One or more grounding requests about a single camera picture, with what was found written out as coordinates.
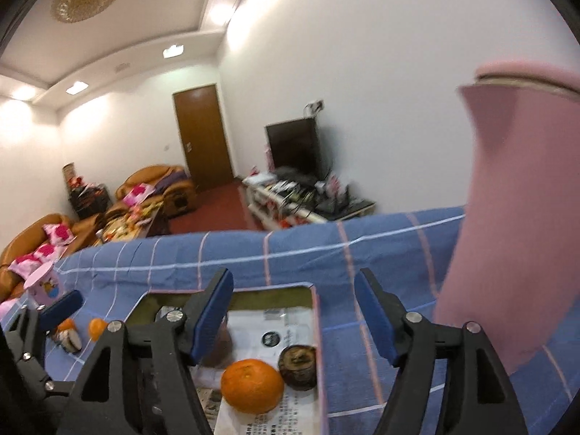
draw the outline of ceiling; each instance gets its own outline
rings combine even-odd
[[[53,85],[66,75],[136,43],[197,30],[206,0],[117,0],[75,24],[52,18],[53,0],[38,0],[19,25],[0,64]]]
[[[73,24],[53,19],[53,0],[18,1],[30,4],[22,6],[14,34],[0,41],[0,95],[57,110],[78,99],[67,93],[76,82],[88,85],[84,98],[175,61],[163,58],[170,46],[184,46],[184,61],[213,57],[241,0],[115,0]],[[224,8],[226,18],[214,11]]]

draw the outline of recessed light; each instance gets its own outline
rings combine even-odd
[[[227,4],[219,4],[213,7],[210,11],[210,18],[215,24],[219,24],[223,26],[227,24],[231,17],[236,12],[236,9],[233,6],[228,6]]]
[[[177,45],[173,45],[171,46],[169,49],[165,49],[163,51],[163,58],[171,58],[171,57],[177,57],[178,55],[183,54],[183,46],[177,46]]]
[[[86,90],[88,87],[89,86],[85,82],[74,82],[74,85],[67,90],[67,93],[69,95],[76,95],[82,90]]]
[[[12,93],[12,98],[19,101],[30,101],[36,96],[36,88],[22,86]]]

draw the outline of white wall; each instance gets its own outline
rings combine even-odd
[[[240,173],[263,126],[324,98],[335,169],[384,212],[461,204],[472,131],[455,89],[497,58],[580,69],[549,0],[244,0],[219,72]]]
[[[187,166],[172,95],[213,83],[219,84],[213,60],[177,61],[81,98],[58,113],[65,161],[85,180],[105,183],[111,195],[145,166]]]
[[[42,216],[70,214],[62,167],[54,112],[0,97],[0,250]]]

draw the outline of brown leather sofa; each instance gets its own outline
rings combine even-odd
[[[67,247],[63,256],[71,255],[83,248],[91,246],[95,240],[95,232],[103,224],[103,215],[94,215],[77,223],[62,214],[49,214],[36,221],[18,234],[0,255],[0,302],[6,299],[19,298],[24,292],[24,280],[16,273],[8,270],[15,258],[32,253],[40,245],[48,241],[44,224],[64,223],[75,235],[74,241]]]
[[[179,165],[151,165],[136,171],[115,192],[118,201],[106,212],[106,218],[111,219],[128,211],[129,208],[123,203],[122,199],[129,194],[134,186],[141,183],[155,186],[162,178],[176,171],[185,170]],[[168,217],[172,218],[194,209],[195,198],[195,184],[188,178],[187,180],[176,181],[162,195],[149,196],[141,203],[141,206],[147,206],[163,200],[163,210]]]

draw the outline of orange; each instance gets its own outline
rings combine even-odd
[[[69,317],[64,321],[60,322],[59,326],[56,328],[59,332],[64,332],[70,329],[76,330],[76,325],[74,321]]]
[[[279,404],[283,393],[280,373],[260,360],[236,361],[221,376],[221,394],[241,413],[269,412]]]
[[[97,341],[107,328],[107,323],[98,317],[94,318],[89,324],[89,337],[92,341]]]

